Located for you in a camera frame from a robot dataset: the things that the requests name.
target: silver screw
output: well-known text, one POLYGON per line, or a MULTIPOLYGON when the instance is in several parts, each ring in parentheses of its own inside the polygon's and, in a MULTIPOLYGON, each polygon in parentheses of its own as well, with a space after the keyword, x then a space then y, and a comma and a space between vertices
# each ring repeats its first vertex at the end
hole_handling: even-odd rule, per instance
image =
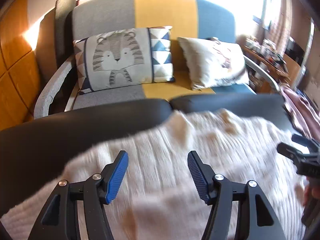
POLYGON ((223 179, 224 179, 223 175, 221 175, 221 174, 216 174, 216 175, 214 176, 214 178, 215 178, 216 180, 223 180, 223 179))
POLYGON ((94 180, 101 179, 101 174, 99 174, 99 173, 94 174, 94 175, 92 176, 92 178, 93 178, 94 180))
POLYGON ((63 186, 65 186, 65 185, 67 185, 67 183, 68 183, 68 182, 67 182, 65 179, 60 180, 60 181, 59 181, 59 186, 63 187, 63 186))
POLYGON ((249 181, 249 186, 251 186, 251 187, 256 187, 256 186, 257 186, 257 183, 256 183, 254 180, 250 180, 250 181, 249 181))

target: tiger face print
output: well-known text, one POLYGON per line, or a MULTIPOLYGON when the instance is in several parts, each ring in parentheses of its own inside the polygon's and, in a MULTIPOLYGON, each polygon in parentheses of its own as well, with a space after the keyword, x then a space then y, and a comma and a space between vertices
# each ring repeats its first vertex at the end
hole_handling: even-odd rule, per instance
POLYGON ((135 39, 136 34, 130 32, 113 32, 106 37, 97 39, 97 46, 93 54, 93 71, 105 69, 105 64, 113 62, 116 69, 125 69, 132 65, 143 64, 144 58, 140 46, 135 39))

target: black leather couch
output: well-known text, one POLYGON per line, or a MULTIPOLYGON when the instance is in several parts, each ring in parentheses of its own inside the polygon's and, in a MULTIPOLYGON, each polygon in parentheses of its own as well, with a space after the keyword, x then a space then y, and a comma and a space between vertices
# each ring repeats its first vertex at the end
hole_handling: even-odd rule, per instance
POLYGON ((190 95, 143 99, 58 113, 0 132, 0 217, 58 176, 71 158, 99 142, 121 138, 164 122, 174 109, 185 113, 226 108, 261 116, 294 132, 283 98, 270 94, 190 95))

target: rectangular pillow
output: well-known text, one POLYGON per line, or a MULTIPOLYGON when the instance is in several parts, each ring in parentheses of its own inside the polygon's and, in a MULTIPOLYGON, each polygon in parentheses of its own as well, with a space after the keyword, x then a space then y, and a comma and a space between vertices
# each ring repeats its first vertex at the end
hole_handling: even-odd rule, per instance
POLYGON ((189 68, 192 90, 249 83, 238 44, 178 37, 189 68))
POLYGON ((74 41, 80 92, 171 81, 171 28, 127 29, 74 41))

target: hand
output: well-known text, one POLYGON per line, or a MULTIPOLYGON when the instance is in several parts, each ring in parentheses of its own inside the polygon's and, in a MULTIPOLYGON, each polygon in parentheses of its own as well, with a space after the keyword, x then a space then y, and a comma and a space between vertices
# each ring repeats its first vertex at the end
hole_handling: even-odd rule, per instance
MULTIPOLYGON (((304 195, 303 195, 303 206, 305 206, 308 203, 308 195, 310 194, 310 186, 307 185, 304 189, 304 195)), ((316 199, 320 199, 320 186, 313 187, 312 189, 312 196, 316 199)))

